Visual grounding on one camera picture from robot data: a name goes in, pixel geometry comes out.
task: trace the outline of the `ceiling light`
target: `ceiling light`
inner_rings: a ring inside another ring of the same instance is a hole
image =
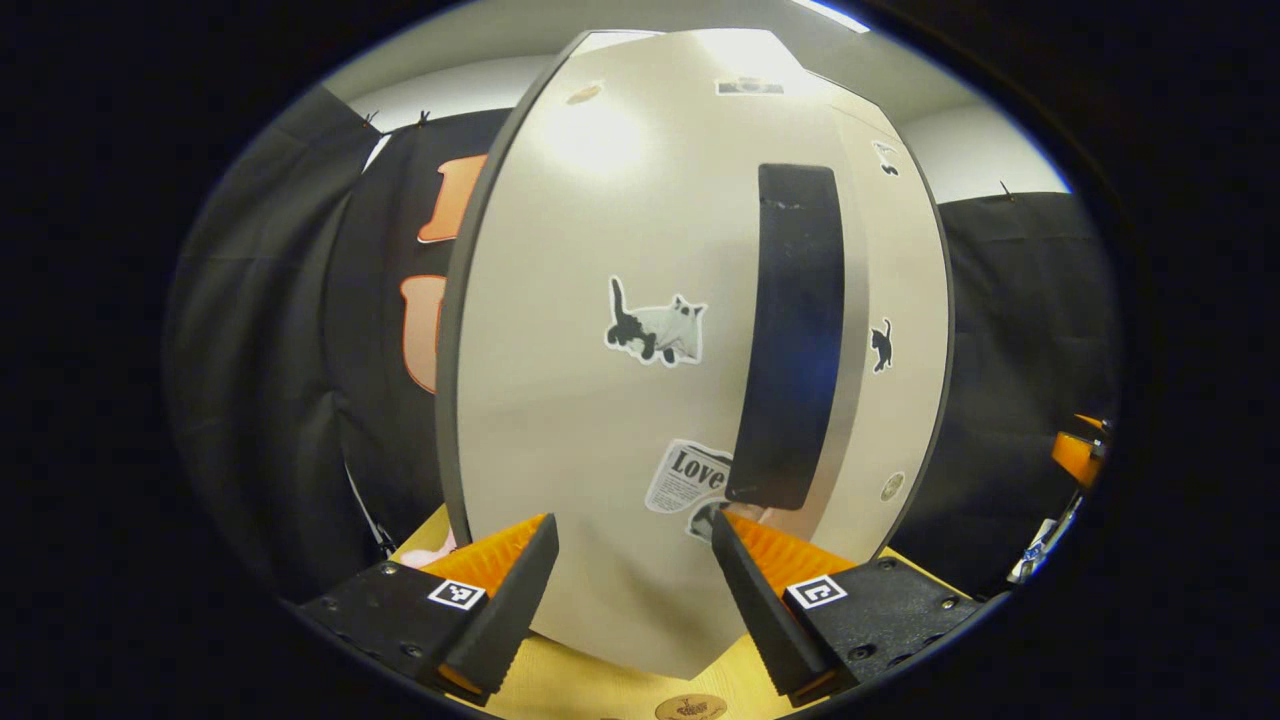
[[[850,18],[849,15],[846,15],[846,14],[838,12],[838,10],[832,10],[831,8],[828,8],[826,5],[819,5],[819,4],[814,3],[813,0],[791,0],[791,1],[795,3],[796,5],[803,6],[803,8],[809,8],[814,13],[818,13],[819,15],[826,15],[827,18],[829,18],[832,20],[836,20],[837,23],[847,27],[849,29],[851,29],[854,32],[870,32],[870,29],[872,29],[872,28],[864,26],[863,23],[855,20],[854,18]]]

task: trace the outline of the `black curtain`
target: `black curtain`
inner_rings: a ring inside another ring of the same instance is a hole
[[[289,600],[369,564],[319,309],[339,219],[378,140],[323,87],[294,101],[210,195],[170,291],[164,363],[183,462],[237,555]]]
[[[1073,414],[1116,418],[1112,272],[1083,206],[1037,192],[938,206],[955,288],[955,356],[933,457],[895,550],[995,594],[1075,491],[1051,456]]]
[[[445,275],[452,240],[424,245],[449,160],[485,155],[511,110],[485,110],[392,133],[360,178],[338,231],[324,306],[343,456],[370,515],[403,542],[443,502],[435,396],[404,364],[401,283]]]

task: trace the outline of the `ceiling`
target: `ceiling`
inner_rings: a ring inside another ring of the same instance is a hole
[[[855,33],[788,0],[475,0],[393,37],[324,85],[351,101],[444,68],[554,55],[588,29],[717,27],[772,31],[801,65],[876,102],[895,124],[980,101],[883,33]]]

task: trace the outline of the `table surface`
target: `table surface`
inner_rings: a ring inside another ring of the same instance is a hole
[[[439,550],[448,532],[449,519],[442,506],[392,560],[399,561],[412,550]],[[895,557],[928,575],[891,548],[881,556]],[[797,710],[774,693],[750,635],[739,638],[694,679],[680,680],[611,665],[538,634],[530,634],[520,646],[502,689],[480,710],[508,720],[649,720],[667,700],[694,693],[723,698],[728,711],[719,717],[724,720],[783,717]]]

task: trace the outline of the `white wall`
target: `white wall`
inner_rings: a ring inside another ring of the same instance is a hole
[[[938,204],[1009,192],[1070,192],[1033,141],[995,108],[966,105],[897,128]]]
[[[361,117],[378,111],[372,126],[381,132],[416,123],[422,110],[435,119],[515,108],[553,59],[529,55],[448,68],[370,92],[349,105]]]

